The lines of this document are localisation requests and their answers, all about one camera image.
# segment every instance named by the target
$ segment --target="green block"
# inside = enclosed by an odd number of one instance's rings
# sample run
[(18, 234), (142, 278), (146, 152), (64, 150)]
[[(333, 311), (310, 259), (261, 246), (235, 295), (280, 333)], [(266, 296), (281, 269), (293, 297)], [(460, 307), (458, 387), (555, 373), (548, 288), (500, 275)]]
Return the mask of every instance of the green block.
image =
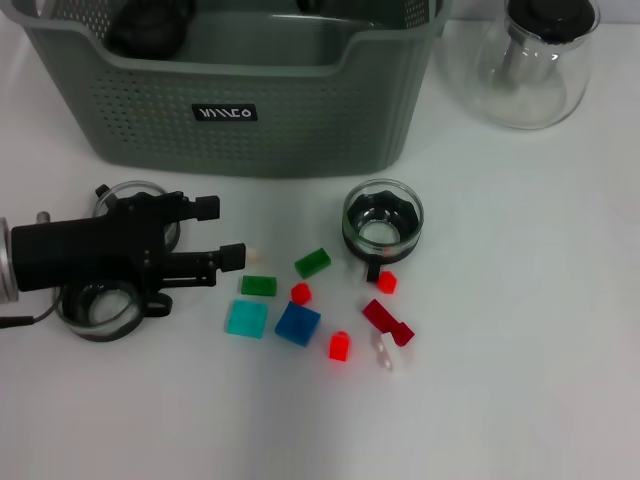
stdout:
[(278, 281), (274, 277), (242, 277), (243, 295), (259, 295), (261, 297), (275, 297), (278, 291)]
[(321, 248), (320, 250), (310, 253), (302, 260), (298, 260), (295, 265), (296, 270), (302, 278), (309, 278), (311, 275), (315, 275), (320, 270), (331, 265), (331, 257), (327, 255), (324, 248)]

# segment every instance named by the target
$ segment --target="translucent red piece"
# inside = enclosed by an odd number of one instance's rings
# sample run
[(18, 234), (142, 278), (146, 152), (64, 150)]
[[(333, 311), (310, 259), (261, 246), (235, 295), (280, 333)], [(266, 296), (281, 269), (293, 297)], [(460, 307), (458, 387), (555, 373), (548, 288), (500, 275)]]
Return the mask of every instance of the translucent red piece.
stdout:
[(333, 360), (339, 360), (346, 362), (349, 356), (349, 346), (351, 339), (347, 332), (336, 332), (331, 337), (331, 343), (329, 344), (329, 358)]
[(415, 333), (403, 322), (396, 325), (396, 328), (391, 331), (391, 335), (393, 335), (393, 340), (396, 342), (396, 345), (404, 347), (413, 338)]
[(387, 295), (393, 295), (398, 285), (398, 279), (391, 272), (382, 272), (378, 278), (378, 289)]
[(377, 300), (364, 307), (362, 313), (382, 333), (392, 332), (398, 325), (398, 321)]
[(391, 333), (399, 347), (404, 347), (415, 335), (406, 323), (398, 322), (377, 300), (367, 305), (362, 313), (381, 333)]
[(304, 305), (311, 300), (311, 289), (306, 283), (299, 283), (291, 289), (291, 300), (297, 305)]

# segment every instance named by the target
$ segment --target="white tabletop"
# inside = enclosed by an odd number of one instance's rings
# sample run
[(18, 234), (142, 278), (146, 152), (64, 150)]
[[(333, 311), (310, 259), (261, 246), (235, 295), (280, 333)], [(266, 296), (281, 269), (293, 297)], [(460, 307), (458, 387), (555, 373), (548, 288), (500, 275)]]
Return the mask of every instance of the white tabletop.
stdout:
[[(185, 224), (180, 249), (246, 242), (248, 274), (278, 277), (262, 340), (224, 323), (240, 272), (172, 292), (174, 313), (111, 344), (58, 319), (0, 332), (3, 480), (640, 478), (640, 26), (603, 26), (581, 107), (539, 132), (470, 114), (457, 92), (478, 25), (434, 52), (401, 160), (426, 209), (416, 252), (378, 294), (340, 235), (363, 178), (256, 180), (143, 171), (99, 159), (19, 27), (0, 16), (0, 215), (84, 216), (102, 183), (219, 195), (222, 219)], [(302, 349), (273, 333), (310, 280), (321, 327)], [(416, 337), (407, 368), (376, 362), (359, 309), (378, 298)], [(49, 292), (1, 314), (38, 314)], [(337, 329), (346, 364), (328, 360)]]

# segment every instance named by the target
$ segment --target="teal square tile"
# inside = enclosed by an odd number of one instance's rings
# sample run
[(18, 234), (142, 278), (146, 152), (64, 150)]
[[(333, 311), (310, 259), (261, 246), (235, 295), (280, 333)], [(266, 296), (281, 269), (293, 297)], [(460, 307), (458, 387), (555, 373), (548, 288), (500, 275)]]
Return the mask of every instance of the teal square tile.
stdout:
[(262, 338), (269, 309), (263, 303), (234, 300), (227, 333), (243, 337)]

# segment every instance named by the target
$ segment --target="metal ring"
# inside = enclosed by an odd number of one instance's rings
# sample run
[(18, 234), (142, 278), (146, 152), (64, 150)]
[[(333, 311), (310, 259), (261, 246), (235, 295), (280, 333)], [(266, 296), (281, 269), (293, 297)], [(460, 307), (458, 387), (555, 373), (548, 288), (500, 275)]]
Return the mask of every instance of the metal ring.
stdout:
[(0, 218), (0, 304), (18, 301), (18, 282), (11, 264), (11, 232)]

